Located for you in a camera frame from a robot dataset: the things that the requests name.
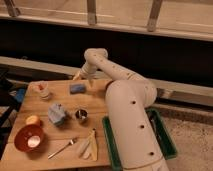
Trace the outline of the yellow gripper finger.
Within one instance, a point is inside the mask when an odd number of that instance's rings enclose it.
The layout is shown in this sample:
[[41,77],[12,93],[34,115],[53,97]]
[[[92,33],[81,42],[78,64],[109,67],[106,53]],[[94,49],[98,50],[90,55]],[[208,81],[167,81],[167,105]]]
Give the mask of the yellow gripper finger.
[[81,77],[81,73],[80,71],[78,71],[74,76],[73,76],[73,80],[81,80],[82,77]]
[[92,88],[93,87],[93,83],[94,83],[93,79],[88,79],[88,81],[89,81],[90,87]]

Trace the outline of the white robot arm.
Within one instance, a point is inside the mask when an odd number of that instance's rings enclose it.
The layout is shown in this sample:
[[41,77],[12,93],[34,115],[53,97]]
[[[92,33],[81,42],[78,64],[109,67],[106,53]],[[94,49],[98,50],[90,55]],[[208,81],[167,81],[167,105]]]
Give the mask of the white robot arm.
[[156,100],[155,85],[110,61],[104,48],[89,48],[84,58],[74,80],[92,79],[98,69],[112,79],[105,103],[123,171],[169,171],[145,111]]

